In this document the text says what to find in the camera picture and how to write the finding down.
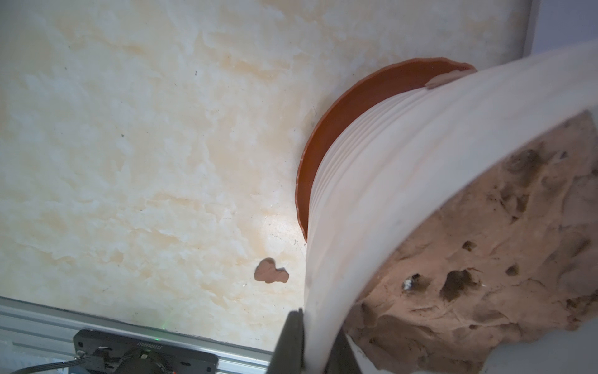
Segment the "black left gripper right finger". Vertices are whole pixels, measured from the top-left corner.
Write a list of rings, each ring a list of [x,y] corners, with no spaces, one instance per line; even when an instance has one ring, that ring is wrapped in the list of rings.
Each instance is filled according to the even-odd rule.
[[[347,336],[342,330],[334,341],[325,374],[362,374]]]

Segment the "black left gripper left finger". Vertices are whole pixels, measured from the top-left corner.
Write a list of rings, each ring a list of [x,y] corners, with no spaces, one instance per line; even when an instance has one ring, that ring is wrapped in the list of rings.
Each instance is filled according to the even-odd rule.
[[[290,311],[266,374],[302,374],[305,346],[304,313]]]

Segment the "white ceramic pot with soil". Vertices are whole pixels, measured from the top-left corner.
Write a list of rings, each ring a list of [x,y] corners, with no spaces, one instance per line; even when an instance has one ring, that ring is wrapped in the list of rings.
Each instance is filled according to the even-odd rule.
[[[307,373],[478,373],[597,316],[597,43],[453,71],[354,120],[311,189]]]

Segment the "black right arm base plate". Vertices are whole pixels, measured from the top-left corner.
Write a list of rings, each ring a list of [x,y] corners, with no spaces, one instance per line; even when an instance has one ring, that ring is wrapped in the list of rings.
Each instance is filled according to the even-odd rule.
[[[76,354],[87,360],[89,373],[216,373],[219,358],[210,353],[129,338],[96,330],[81,330],[73,338]]]

